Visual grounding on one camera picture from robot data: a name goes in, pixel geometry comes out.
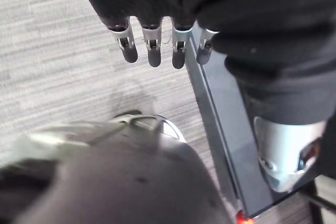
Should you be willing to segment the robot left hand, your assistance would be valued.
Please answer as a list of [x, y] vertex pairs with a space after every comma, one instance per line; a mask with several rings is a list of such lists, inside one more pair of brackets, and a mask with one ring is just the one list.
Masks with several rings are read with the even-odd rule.
[[129, 16], [141, 23], [149, 50], [161, 19], [185, 32], [203, 30], [198, 61], [211, 50], [253, 112], [259, 166], [276, 192], [290, 191], [311, 167], [317, 142], [335, 112], [335, 0], [89, 0], [135, 61]]

